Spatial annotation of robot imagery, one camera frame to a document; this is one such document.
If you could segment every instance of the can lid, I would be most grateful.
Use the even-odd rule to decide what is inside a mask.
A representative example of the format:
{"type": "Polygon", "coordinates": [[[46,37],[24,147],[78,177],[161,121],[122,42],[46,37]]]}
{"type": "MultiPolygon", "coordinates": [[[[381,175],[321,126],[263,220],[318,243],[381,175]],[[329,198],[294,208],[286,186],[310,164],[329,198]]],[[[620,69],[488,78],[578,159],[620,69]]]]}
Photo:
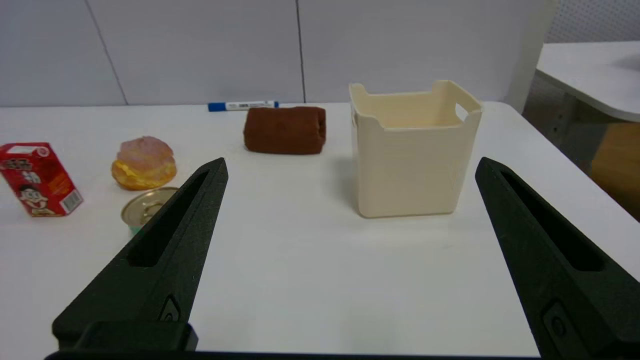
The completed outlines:
{"type": "Polygon", "coordinates": [[[158,188],[136,196],[122,209],[122,221],[129,226],[146,224],[177,191],[178,188],[158,188]]]}

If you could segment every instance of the marker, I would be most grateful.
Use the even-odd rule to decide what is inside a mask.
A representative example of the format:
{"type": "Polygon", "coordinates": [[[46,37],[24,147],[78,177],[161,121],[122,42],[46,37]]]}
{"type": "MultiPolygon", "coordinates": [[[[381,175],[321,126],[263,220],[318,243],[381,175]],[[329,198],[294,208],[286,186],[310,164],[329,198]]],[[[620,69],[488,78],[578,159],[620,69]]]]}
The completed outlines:
{"type": "Polygon", "coordinates": [[[251,108],[279,108],[277,101],[210,102],[209,112],[249,110],[251,108]]]}

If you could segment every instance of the white desk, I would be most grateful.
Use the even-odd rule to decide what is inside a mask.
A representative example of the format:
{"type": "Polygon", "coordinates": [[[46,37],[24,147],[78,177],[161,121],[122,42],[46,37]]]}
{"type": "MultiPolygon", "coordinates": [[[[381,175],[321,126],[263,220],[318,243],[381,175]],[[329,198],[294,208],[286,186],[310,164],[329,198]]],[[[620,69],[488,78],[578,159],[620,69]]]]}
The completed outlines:
{"type": "Polygon", "coordinates": [[[545,44],[537,70],[603,113],[640,122],[640,41],[545,44]]]}
{"type": "Polygon", "coordinates": [[[135,193],[109,167],[154,135],[180,186],[224,156],[229,182],[190,322],[200,350],[535,356],[529,326],[474,181],[481,156],[510,166],[640,279],[640,225],[512,108],[485,104],[452,215],[366,220],[352,205],[347,104],[329,104],[317,156],[243,147],[242,112],[205,106],[0,109],[0,142],[48,141],[86,202],[30,218],[0,189],[0,359],[56,350],[51,322],[129,239],[135,193]]]}

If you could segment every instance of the cartoon character on box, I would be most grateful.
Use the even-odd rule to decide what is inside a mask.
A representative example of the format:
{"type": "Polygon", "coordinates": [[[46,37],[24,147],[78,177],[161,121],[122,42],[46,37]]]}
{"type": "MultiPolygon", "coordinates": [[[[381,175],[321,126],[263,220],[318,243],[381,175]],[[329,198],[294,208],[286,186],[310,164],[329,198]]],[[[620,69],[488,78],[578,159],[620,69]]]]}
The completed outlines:
{"type": "Polygon", "coordinates": [[[25,184],[20,186],[20,201],[24,202],[31,208],[31,214],[33,215],[53,215],[53,211],[47,209],[47,202],[49,199],[42,196],[40,191],[35,186],[25,184]]]}

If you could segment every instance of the red juice box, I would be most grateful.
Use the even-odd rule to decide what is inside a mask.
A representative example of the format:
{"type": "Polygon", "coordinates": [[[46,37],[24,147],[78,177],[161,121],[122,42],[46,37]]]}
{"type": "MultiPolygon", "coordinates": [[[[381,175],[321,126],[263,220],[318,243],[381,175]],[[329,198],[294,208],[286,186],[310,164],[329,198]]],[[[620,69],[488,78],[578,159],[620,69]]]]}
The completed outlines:
{"type": "Polygon", "coordinates": [[[63,217],[83,201],[49,143],[1,146],[0,172],[32,217],[63,217]]]}

